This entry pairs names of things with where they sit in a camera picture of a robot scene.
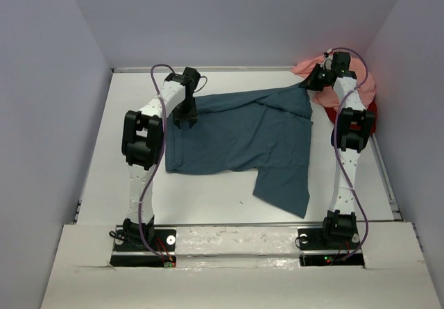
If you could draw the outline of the teal blue t shirt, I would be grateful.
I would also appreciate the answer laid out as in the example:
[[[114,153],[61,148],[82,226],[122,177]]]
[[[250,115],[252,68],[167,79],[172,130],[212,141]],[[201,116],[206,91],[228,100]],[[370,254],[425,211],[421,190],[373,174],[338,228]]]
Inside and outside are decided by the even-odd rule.
[[[311,101],[298,85],[196,98],[197,122],[169,119],[165,169],[184,175],[257,170],[253,195],[305,217]]]

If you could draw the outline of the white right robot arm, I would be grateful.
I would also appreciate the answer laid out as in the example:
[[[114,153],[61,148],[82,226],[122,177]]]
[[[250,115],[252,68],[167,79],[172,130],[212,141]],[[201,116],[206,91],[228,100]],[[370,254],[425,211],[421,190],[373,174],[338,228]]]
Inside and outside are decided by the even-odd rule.
[[[344,48],[328,50],[323,54],[323,62],[315,64],[299,85],[315,92],[330,86],[339,100],[331,137],[336,170],[329,206],[330,212],[339,215],[351,215],[359,205],[355,192],[357,165],[375,121],[374,112],[367,110],[359,96],[357,75],[350,69],[352,53],[352,50]]]

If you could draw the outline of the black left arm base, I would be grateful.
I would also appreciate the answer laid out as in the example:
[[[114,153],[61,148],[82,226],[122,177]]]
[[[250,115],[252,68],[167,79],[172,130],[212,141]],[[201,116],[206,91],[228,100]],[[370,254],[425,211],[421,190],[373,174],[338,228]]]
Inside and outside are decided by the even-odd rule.
[[[113,267],[174,268],[177,230],[157,227],[154,221],[138,225],[125,219],[109,232],[113,239],[110,264]]]

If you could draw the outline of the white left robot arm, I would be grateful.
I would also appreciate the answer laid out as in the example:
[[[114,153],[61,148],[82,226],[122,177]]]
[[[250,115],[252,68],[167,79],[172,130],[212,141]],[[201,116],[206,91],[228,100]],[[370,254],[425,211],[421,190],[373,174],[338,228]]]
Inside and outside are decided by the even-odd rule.
[[[154,218],[152,194],[153,178],[162,159],[167,119],[181,128],[185,123],[197,122],[194,98],[202,76],[191,67],[183,73],[174,71],[161,86],[154,83],[156,95],[139,110],[129,110],[123,120],[121,152],[130,174],[129,207],[125,221],[137,226],[131,230],[129,240],[135,248],[145,250],[153,243],[153,232],[146,228]]]

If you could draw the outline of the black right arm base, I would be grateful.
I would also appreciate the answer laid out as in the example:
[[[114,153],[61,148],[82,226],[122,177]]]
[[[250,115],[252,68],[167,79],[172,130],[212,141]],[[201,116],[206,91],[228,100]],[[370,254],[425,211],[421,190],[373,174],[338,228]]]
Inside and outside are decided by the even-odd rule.
[[[303,267],[364,266],[356,215],[328,211],[319,227],[298,229],[295,246]]]

